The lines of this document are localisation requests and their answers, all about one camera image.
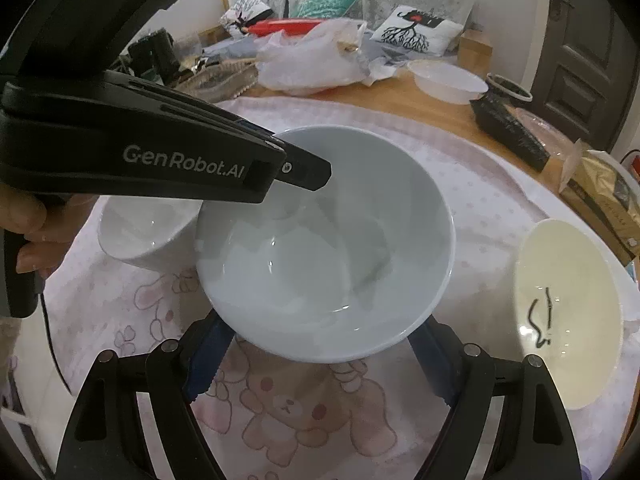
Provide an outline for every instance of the metal screw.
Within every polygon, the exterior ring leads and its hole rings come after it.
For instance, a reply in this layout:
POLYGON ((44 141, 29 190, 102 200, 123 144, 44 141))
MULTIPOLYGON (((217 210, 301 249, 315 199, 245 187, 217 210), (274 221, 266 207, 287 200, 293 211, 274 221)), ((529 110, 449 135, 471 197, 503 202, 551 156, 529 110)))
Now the metal screw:
POLYGON ((100 361, 101 363, 108 363, 109 361, 111 361, 114 355, 115 352, 113 350, 103 350, 98 354, 98 361, 100 361))
POLYGON ((178 348, 178 341, 175 339, 167 339, 160 345, 160 349, 163 352, 167 352, 167 353, 174 352, 175 349, 177 348, 178 348))
POLYGON ((529 361, 529 364, 533 367, 540 368, 542 366, 542 359, 537 355, 531 354, 527 356, 527 361, 529 361))
POLYGON ((465 345, 465 354, 471 357, 478 357, 480 355, 480 347, 473 343, 469 343, 465 345))

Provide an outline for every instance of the door handle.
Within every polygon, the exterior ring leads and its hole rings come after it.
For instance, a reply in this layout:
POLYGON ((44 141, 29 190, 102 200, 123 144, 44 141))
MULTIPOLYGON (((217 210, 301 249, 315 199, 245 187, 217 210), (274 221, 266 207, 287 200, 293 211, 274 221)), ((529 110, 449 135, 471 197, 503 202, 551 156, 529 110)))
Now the door handle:
POLYGON ((574 5, 569 0, 551 0, 549 2, 549 18, 557 22, 562 15, 562 6, 566 5, 574 9, 574 5))

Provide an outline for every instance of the tree print pillow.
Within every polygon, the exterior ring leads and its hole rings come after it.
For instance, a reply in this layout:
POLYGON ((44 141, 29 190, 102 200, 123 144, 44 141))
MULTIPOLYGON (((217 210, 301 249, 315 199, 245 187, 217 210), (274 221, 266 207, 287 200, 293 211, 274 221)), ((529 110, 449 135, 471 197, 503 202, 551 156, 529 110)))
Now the tree print pillow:
POLYGON ((255 25, 266 20, 273 14, 273 10, 262 0, 238 0, 222 15, 220 25, 233 37, 245 34, 245 27, 255 25))
POLYGON ((431 12, 401 5, 376 29, 371 39, 442 56, 463 28, 459 23, 439 18, 431 12))
POLYGON ((300 0, 292 18, 341 18, 356 0, 300 0))

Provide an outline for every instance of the door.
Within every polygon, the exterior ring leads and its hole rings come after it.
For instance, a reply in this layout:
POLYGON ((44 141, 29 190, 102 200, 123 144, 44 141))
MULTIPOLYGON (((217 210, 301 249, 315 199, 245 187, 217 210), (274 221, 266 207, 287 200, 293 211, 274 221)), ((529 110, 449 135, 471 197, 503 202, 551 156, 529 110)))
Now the door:
POLYGON ((531 110, 610 150, 638 79, 638 46, 607 0, 550 0, 531 110))

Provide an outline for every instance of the wooden table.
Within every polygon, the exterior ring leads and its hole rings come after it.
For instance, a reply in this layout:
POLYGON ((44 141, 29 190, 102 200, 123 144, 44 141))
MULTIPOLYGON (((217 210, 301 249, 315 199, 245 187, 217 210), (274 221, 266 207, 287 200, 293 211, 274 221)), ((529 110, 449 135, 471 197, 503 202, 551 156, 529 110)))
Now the wooden table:
MULTIPOLYGON (((255 87, 244 95, 249 97, 269 97, 285 94, 262 87, 255 87)), ((550 158, 542 173, 538 173, 504 145, 482 131, 476 124, 470 105, 452 105, 428 96, 415 85, 413 76, 408 71, 402 71, 399 77, 396 78, 377 81, 370 87, 352 84, 325 90, 311 95, 310 98, 350 104, 436 126, 478 146, 482 146, 496 155, 500 155, 551 190, 556 196, 559 196, 558 185, 562 169, 560 160, 550 158)), ((632 429, 632 421, 638 409, 639 396, 640 377, 638 378, 634 402, 618 450, 622 448, 632 429)))

